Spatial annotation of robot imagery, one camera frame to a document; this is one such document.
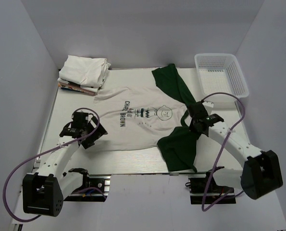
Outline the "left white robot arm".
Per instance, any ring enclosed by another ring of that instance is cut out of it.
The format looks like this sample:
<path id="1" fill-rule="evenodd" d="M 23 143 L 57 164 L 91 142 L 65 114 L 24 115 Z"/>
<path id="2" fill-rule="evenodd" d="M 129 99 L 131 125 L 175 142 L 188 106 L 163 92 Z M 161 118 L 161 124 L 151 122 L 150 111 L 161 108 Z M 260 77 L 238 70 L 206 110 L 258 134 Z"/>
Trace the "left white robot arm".
<path id="1" fill-rule="evenodd" d="M 23 211 L 27 214 L 56 217 L 68 196 L 90 188 L 88 170 L 66 167 L 80 147 L 90 148 L 108 132 L 93 110 L 79 108 L 71 119 L 60 132 L 56 149 L 35 173 L 23 179 Z"/>

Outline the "white green Charlie Brown t-shirt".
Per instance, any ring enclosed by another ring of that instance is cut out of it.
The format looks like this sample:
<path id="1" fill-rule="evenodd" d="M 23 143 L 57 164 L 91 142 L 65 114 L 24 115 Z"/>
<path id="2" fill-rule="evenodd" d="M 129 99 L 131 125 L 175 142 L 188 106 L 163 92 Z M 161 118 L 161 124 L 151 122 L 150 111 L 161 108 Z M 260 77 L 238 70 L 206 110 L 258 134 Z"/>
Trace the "white green Charlie Brown t-shirt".
<path id="1" fill-rule="evenodd" d="M 174 64 L 152 71 L 153 87 L 100 90 L 93 109 L 107 131 L 92 152 L 158 147 L 169 171 L 195 169 L 199 134 L 189 130 L 195 99 Z"/>

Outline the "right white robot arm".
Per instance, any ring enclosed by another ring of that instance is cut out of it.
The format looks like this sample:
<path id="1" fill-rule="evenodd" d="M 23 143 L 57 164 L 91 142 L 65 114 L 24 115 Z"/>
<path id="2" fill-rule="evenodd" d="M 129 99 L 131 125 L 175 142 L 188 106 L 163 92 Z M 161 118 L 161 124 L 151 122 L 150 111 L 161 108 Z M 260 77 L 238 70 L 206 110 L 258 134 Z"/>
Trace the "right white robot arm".
<path id="1" fill-rule="evenodd" d="M 256 200 L 283 186 L 279 158 L 272 150 L 250 144 L 229 127 L 218 114 L 212 114 L 211 102 L 198 102 L 188 106 L 191 117 L 190 131 L 203 134 L 221 145 L 240 164 L 241 170 L 213 166 L 206 173 L 206 186 L 212 192 L 223 186 L 242 190 Z"/>

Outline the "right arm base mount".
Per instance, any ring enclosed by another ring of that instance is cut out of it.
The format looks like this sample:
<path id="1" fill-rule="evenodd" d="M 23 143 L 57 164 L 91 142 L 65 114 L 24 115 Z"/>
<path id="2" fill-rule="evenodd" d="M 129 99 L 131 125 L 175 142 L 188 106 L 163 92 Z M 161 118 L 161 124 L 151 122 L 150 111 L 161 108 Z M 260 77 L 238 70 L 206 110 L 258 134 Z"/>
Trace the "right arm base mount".
<path id="1" fill-rule="evenodd" d="M 206 174 L 195 174 L 188 177 L 185 187 L 189 189 L 192 205 L 201 205 L 207 180 L 208 177 Z M 212 179 L 207 191 L 205 205 L 212 204 L 225 193 L 228 193 L 227 196 L 219 201 L 218 204 L 236 204 L 234 189 L 226 186 L 218 186 L 214 179 Z"/>

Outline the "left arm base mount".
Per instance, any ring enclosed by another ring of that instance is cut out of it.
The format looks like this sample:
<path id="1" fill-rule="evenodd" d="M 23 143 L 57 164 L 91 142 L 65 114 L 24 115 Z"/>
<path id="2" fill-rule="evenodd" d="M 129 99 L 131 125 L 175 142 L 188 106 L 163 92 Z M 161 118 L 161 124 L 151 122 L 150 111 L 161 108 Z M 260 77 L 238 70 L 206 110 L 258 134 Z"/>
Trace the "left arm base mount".
<path id="1" fill-rule="evenodd" d="M 105 202 L 110 190 L 111 175 L 90 175 L 87 187 L 75 190 L 67 202 Z"/>

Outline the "white t-shirt stack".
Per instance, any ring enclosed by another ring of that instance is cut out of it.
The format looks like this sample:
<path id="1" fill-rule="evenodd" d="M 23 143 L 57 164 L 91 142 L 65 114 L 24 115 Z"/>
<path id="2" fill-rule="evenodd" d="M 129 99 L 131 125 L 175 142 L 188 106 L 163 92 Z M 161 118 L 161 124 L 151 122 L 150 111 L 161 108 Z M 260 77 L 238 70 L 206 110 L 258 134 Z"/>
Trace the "white t-shirt stack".
<path id="1" fill-rule="evenodd" d="M 103 87 L 111 64 L 106 58 L 87 58 L 69 55 L 59 71 L 61 87 L 92 96 Z"/>

